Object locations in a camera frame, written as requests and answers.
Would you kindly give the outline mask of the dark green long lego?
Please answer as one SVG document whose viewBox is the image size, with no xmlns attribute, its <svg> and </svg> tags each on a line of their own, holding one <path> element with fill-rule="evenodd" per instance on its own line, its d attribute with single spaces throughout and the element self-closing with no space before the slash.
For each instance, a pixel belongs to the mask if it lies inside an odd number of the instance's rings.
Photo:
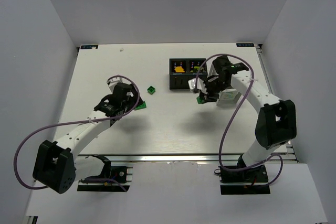
<svg viewBox="0 0 336 224">
<path fill-rule="evenodd" d="M 146 109 L 146 102 L 144 101 L 141 105 L 138 105 L 135 110 Z"/>
</svg>

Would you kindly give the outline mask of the lime long lego brick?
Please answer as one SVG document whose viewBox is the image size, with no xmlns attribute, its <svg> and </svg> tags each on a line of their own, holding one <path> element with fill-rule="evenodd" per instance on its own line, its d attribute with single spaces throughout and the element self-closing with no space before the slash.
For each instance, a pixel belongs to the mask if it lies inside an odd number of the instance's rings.
<svg viewBox="0 0 336 224">
<path fill-rule="evenodd" d="M 199 71 L 201 71 L 201 70 L 200 70 L 200 67 L 195 66 L 195 67 L 193 68 L 193 73 L 197 73 L 197 72 L 199 72 Z"/>
</svg>

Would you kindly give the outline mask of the dark green small square lego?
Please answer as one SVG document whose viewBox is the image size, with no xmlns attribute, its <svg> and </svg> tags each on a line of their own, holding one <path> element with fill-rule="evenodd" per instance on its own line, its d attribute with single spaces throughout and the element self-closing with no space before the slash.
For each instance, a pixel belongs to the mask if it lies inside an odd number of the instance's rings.
<svg viewBox="0 0 336 224">
<path fill-rule="evenodd" d="M 147 92 L 148 92 L 150 95 L 153 95 L 153 94 L 156 92 L 156 89 L 155 89 L 155 87 L 153 87 L 153 86 L 149 86 L 149 87 L 147 88 Z"/>
</svg>

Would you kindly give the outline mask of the orange rounded lego brick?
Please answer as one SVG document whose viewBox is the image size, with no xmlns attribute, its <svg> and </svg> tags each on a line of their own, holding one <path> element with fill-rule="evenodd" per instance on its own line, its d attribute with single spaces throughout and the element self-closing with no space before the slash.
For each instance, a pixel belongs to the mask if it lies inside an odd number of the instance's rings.
<svg viewBox="0 0 336 224">
<path fill-rule="evenodd" d="M 175 73 L 184 73 L 185 70 L 182 66 L 177 66 L 174 68 Z"/>
</svg>

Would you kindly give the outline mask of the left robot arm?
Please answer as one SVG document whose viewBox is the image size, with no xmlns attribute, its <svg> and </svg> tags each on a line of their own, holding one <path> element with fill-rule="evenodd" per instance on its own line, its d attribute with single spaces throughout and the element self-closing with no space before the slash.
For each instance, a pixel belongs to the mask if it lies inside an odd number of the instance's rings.
<svg viewBox="0 0 336 224">
<path fill-rule="evenodd" d="M 121 117 L 141 102 L 134 84 L 116 82 L 94 107 L 85 123 L 78 124 L 63 137 L 43 141 L 38 149 L 33 178 L 59 194 L 65 193 L 76 181 L 117 184 L 118 172 L 102 155 L 81 157 L 81 151 L 98 135 L 111 128 Z"/>
</svg>

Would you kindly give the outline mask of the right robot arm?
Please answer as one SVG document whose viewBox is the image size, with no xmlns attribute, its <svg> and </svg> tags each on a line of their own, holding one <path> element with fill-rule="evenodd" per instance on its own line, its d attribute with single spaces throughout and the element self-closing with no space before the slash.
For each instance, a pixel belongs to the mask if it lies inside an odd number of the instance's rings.
<svg viewBox="0 0 336 224">
<path fill-rule="evenodd" d="M 230 54 L 210 56 L 215 73 L 205 80 L 197 78 L 196 85 L 202 103 L 218 101 L 220 92 L 227 88 L 234 88 L 242 94 L 233 117 L 245 101 L 257 112 L 256 139 L 239 158 L 235 169 L 242 172 L 261 166 L 270 159 L 274 150 L 297 136 L 296 107 L 293 101 L 282 100 L 261 85 L 246 60 L 240 58 L 238 63 L 232 63 L 230 58 Z"/>
</svg>

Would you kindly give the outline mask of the white two-slot container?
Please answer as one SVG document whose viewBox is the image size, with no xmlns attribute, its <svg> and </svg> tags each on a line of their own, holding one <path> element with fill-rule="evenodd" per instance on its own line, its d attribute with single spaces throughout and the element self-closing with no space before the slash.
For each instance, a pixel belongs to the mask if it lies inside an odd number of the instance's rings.
<svg viewBox="0 0 336 224">
<path fill-rule="evenodd" d="M 241 63 L 212 63 L 208 77 L 219 77 L 228 84 L 228 88 L 219 93 L 219 99 L 216 101 L 217 106 L 224 107 L 237 103 L 241 94 L 231 86 L 232 75 L 246 69 Z"/>
</svg>

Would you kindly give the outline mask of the black two-slot container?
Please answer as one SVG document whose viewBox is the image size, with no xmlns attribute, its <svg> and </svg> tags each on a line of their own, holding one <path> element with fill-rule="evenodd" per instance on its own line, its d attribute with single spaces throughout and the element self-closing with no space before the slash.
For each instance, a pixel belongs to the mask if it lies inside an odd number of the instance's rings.
<svg viewBox="0 0 336 224">
<path fill-rule="evenodd" d="M 195 66 L 200 67 L 205 58 L 170 58 L 169 59 L 169 89 L 188 90 L 188 81 L 194 79 L 197 73 L 193 73 Z M 184 73 L 175 73 L 174 68 L 182 66 Z"/>
</svg>

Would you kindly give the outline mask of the blue table label right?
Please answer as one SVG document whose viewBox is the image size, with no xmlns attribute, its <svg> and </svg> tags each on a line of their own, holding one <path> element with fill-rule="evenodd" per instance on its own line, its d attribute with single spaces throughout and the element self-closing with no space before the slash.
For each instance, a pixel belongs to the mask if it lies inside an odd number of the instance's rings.
<svg viewBox="0 0 336 224">
<path fill-rule="evenodd" d="M 254 47 L 255 45 L 254 45 L 254 43 L 238 42 L 238 43 L 236 43 L 236 46 L 245 48 L 245 47 Z"/>
</svg>

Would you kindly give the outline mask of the blue table label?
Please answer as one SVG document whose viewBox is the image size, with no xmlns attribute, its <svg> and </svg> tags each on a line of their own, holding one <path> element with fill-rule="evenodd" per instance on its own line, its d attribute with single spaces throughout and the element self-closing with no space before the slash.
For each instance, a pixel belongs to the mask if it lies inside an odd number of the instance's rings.
<svg viewBox="0 0 336 224">
<path fill-rule="evenodd" d="M 91 50 L 91 49 L 97 49 L 98 45 L 81 45 L 80 50 Z"/>
<path fill-rule="evenodd" d="M 254 43 L 238 42 L 238 43 L 236 43 L 236 46 L 245 48 L 245 47 L 254 47 L 255 45 L 254 45 Z"/>
</svg>

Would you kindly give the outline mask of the blue table label left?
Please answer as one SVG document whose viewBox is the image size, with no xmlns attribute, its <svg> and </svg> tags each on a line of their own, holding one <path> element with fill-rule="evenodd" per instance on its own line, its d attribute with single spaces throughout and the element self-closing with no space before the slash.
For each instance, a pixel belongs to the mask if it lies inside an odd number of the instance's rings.
<svg viewBox="0 0 336 224">
<path fill-rule="evenodd" d="M 91 50 L 91 49 L 97 49 L 98 45 L 81 45 L 80 50 Z"/>
</svg>

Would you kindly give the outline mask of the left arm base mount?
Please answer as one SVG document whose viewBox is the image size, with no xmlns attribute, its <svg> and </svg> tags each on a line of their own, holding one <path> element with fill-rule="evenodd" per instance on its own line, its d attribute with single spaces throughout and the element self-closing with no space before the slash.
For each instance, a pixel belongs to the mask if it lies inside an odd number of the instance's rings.
<svg viewBox="0 0 336 224">
<path fill-rule="evenodd" d="M 133 167 L 102 155 L 78 157 L 75 168 L 77 191 L 126 193 L 132 182 Z"/>
</svg>

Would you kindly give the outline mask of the aluminium table front rail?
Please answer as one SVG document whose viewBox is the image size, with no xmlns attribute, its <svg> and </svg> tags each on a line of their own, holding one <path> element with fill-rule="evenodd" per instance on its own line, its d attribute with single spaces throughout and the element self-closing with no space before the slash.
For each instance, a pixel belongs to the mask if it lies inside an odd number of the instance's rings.
<svg viewBox="0 0 336 224">
<path fill-rule="evenodd" d="M 218 155 L 208 154 L 208 155 L 108 155 L 108 154 L 82 154 L 81 156 L 89 155 L 102 155 L 107 157 L 112 161 L 120 162 L 181 162 L 181 161 L 218 161 Z M 295 154 L 279 154 L 284 161 L 294 161 L 296 162 Z M 236 162 L 240 154 L 238 155 L 222 155 L 223 162 Z"/>
</svg>

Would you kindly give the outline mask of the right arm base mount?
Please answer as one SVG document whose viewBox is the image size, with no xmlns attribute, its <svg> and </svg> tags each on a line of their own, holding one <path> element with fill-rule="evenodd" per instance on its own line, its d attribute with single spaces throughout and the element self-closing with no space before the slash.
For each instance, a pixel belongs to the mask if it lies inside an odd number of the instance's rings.
<svg viewBox="0 0 336 224">
<path fill-rule="evenodd" d="M 214 170 L 220 179 L 222 195 L 269 195 L 268 175 L 264 165 L 242 172 Z"/>
</svg>

